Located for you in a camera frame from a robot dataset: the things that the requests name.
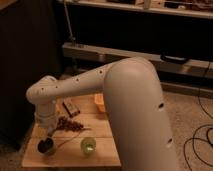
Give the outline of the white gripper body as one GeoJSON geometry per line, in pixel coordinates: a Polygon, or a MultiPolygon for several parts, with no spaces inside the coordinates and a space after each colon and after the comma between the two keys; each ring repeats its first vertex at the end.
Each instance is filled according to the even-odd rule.
{"type": "Polygon", "coordinates": [[[40,119],[40,127],[45,131],[47,136],[52,136],[57,127],[58,118],[56,116],[40,119]]]}

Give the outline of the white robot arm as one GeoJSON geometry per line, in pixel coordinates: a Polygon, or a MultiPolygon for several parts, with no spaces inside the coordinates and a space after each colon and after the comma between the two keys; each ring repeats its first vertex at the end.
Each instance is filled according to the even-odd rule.
{"type": "Polygon", "coordinates": [[[68,79],[45,76],[26,91],[38,124],[56,128],[59,98],[103,94],[122,171],[180,171],[161,83],[153,64],[126,58],[68,79]]]}

